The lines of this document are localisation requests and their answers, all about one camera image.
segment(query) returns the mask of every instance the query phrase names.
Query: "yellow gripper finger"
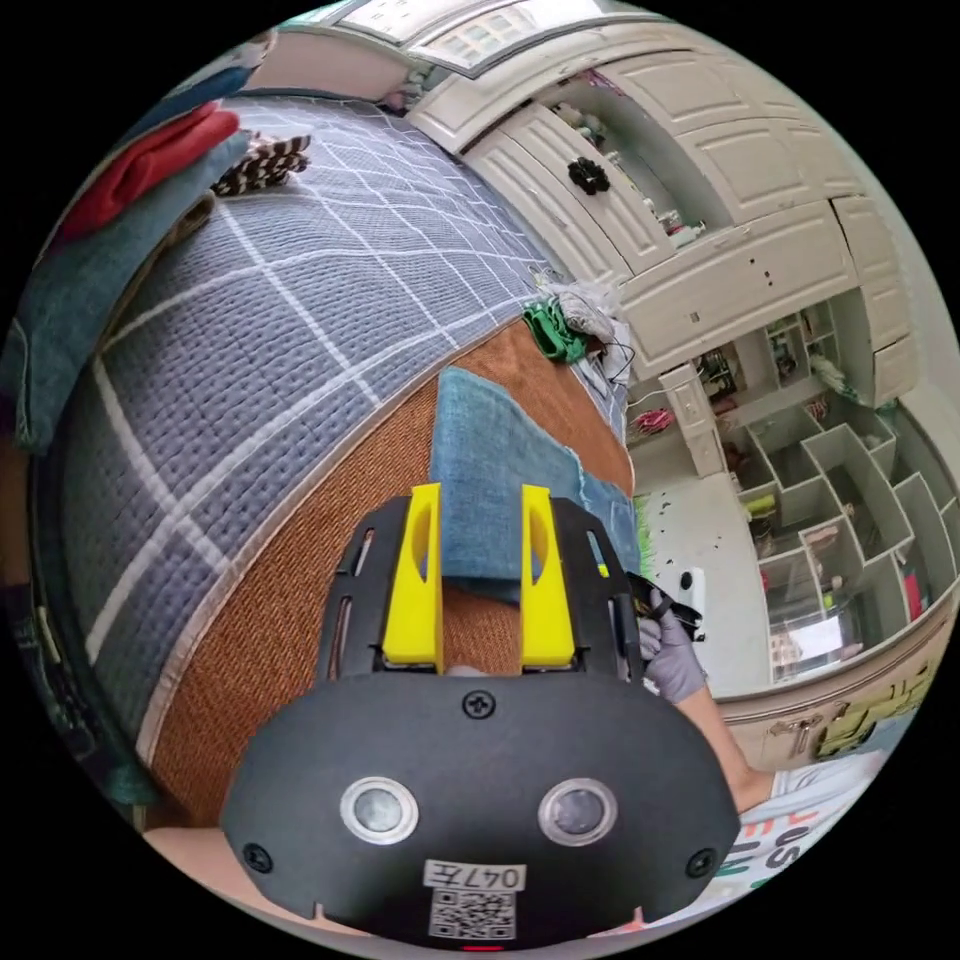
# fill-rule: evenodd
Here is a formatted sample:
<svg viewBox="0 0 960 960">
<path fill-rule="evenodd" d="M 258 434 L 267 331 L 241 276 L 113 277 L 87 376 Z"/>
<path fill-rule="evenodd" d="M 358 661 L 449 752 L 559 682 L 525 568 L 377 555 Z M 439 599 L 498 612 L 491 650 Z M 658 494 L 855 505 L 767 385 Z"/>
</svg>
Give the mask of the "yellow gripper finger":
<svg viewBox="0 0 960 960">
<path fill-rule="evenodd" d="M 397 666 L 433 665 L 443 673 L 440 484 L 413 488 L 383 637 Z"/>
<path fill-rule="evenodd" d="M 574 655 L 573 625 L 550 491 L 546 487 L 524 485 L 522 498 L 521 664 L 524 669 L 569 667 Z M 534 555 L 540 566 L 536 580 Z"/>
</svg>

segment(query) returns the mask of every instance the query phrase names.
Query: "camera lens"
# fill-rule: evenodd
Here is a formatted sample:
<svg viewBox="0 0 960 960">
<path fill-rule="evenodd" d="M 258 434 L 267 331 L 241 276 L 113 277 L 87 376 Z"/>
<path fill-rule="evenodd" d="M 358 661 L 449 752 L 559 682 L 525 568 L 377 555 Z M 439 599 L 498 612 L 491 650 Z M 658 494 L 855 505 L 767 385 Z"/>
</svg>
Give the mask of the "camera lens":
<svg viewBox="0 0 960 960">
<path fill-rule="evenodd" d="M 395 780 L 365 777 L 352 783 L 340 800 L 346 828 L 367 843 L 386 845 L 406 840 L 417 827 L 413 794 Z"/>
<path fill-rule="evenodd" d="M 617 801 L 597 780 L 565 780 L 540 802 L 540 829 L 554 843 L 582 847 L 596 843 L 612 829 Z"/>
</svg>

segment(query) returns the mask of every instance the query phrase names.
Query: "screw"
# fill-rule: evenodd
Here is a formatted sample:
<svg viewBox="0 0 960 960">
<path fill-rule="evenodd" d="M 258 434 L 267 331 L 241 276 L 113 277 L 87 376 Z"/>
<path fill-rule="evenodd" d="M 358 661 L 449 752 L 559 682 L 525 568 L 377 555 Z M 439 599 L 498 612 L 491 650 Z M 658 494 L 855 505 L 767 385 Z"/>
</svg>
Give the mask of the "screw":
<svg viewBox="0 0 960 960">
<path fill-rule="evenodd" d="M 473 690 L 463 698 L 463 712 L 471 720 L 486 720 L 496 709 L 497 701 L 486 690 Z"/>
<path fill-rule="evenodd" d="M 716 850 L 701 850 L 695 853 L 687 862 L 687 876 L 694 880 L 705 877 L 717 862 Z"/>
<path fill-rule="evenodd" d="M 269 873 L 273 869 L 273 860 L 259 843 L 248 843 L 243 848 L 243 861 L 257 873 Z"/>
</svg>

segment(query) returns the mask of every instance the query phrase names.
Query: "brown woven mat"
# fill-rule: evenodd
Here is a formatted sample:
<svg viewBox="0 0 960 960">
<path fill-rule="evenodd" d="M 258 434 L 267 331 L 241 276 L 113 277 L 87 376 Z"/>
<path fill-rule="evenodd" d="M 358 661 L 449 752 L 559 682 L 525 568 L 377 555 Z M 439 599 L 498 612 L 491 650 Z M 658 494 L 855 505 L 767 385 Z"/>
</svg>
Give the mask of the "brown woven mat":
<svg viewBox="0 0 960 960">
<path fill-rule="evenodd" d="M 576 451 L 586 470 L 632 494 L 626 451 L 573 371 L 546 360 L 522 322 L 456 365 L 503 385 L 531 419 Z M 426 482 L 436 401 L 434 380 L 331 472 L 258 557 L 200 642 L 154 754 L 154 774 L 183 808 L 174 821 L 214 825 L 244 745 L 310 686 L 327 584 L 340 553 L 364 514 Z M 444 591 L 448 665 L 516 673 L 518 627 L 518 611 L 505 604 Z M 148 825 L 171 822 L 164 815 Z"/>
</svg>

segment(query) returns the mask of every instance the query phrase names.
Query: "qr code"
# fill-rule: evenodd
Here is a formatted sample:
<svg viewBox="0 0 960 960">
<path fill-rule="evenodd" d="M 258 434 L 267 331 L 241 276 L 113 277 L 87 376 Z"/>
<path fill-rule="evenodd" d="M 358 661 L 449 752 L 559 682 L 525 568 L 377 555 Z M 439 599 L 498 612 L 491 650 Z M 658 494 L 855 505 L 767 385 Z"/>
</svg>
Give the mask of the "qr code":
<svg viewBox="0 0 960 960">
<path fill-rule="evenodd" d="M 517 936 L 516 894 L 434 890 L 430 936 L 451 940 L 513 940 Z"/>
</svg>

